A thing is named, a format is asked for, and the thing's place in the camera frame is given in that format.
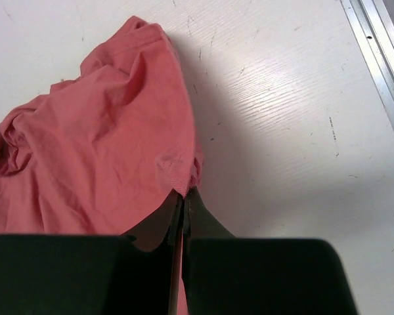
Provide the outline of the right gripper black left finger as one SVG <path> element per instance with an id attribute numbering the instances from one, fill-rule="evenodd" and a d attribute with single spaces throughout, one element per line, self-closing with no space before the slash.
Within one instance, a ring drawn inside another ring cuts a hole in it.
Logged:
<path id="1" fill-rule="evenodd" d="M 0 314 L 175 314 L 183 199 L 119 236 L 0 235 Z"/>

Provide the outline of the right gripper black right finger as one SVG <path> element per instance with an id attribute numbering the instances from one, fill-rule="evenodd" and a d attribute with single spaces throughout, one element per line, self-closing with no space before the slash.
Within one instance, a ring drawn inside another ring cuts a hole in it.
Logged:
<path id="1" fill-rule="evenodd" d="M 197 189 L 184 200 L 189 314 L 356 314 L 336 250 L 316 238 L 238 238 Z"/>

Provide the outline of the pink t shirt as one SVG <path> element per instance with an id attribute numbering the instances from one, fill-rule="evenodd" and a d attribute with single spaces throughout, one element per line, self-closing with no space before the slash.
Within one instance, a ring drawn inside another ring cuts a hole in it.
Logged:
<path id="1" fill-rule="evenodd" d="M 203 165 L 177 52 L 131 17 L 0 123 L 0 234 L 121 234 Z"/>

